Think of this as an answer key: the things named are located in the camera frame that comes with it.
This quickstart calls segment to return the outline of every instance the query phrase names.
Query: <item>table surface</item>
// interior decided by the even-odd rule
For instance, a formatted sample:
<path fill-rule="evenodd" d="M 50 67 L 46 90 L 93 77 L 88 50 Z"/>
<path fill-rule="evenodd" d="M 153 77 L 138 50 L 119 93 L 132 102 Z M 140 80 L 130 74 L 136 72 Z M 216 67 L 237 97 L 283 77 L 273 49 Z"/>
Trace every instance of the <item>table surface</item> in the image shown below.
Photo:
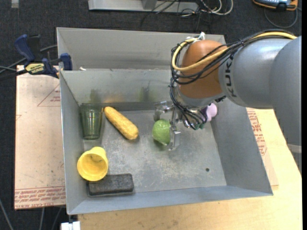
<path fill-rule="evenodd" d="M 298 230 L 302 177 L 274 112 L 256 110 L 278 178 L 273 196 L 78 215 L 82 230 Z"/>

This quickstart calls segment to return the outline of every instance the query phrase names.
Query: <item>yellow cup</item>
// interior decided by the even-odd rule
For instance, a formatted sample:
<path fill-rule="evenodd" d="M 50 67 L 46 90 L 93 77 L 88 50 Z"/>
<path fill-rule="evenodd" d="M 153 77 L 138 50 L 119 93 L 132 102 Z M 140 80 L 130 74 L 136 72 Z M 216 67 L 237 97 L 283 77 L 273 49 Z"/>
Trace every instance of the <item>yellow cup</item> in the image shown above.
<path fill-rule="evenodd" d="M 95 182 L 105 177 L 109 162 L 102 147 L 93 147 L 78 159 L 77 169 L 82 178 Z"/>

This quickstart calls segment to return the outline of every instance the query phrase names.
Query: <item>black sponge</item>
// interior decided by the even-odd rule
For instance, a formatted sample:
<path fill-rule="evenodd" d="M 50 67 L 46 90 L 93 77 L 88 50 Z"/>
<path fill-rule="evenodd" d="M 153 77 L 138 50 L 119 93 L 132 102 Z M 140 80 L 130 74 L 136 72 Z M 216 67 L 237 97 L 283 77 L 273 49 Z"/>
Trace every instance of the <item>black sponge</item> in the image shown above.
<path fill-rule="evenodd" d="M 104 196 L 129 194 L 134 189 L 131 174 L 107 174 L 97 182 L 88 182 L 88 193 L 90 196 Z"/>

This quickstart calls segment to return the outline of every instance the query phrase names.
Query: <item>green glass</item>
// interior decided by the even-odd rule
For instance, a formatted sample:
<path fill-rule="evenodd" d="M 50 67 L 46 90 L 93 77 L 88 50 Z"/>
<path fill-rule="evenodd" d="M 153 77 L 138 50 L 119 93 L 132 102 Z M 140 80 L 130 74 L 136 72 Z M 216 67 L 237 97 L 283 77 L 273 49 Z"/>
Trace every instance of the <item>green glass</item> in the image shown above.
<path fill-rule="evenodd" d="M 98 104 L 83 103 L 80 107 L 80 120 L 83 139 L 98 139 L 102 122 L 101 106 Z"/>

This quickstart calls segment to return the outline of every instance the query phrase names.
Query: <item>toy corn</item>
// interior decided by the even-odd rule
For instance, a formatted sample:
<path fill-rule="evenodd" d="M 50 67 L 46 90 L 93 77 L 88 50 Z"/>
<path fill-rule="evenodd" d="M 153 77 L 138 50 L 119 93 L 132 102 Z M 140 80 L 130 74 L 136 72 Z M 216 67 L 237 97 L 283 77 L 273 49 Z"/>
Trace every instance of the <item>toy corn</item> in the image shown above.
<path fill-rule="evenodd" d="M 123 114 L 115 110 L 113 107 L 104 108 L 107 119 L 115 126 L 119 132 L 129 140 L 136 139 L 139 135 L 138 128 Z"/>

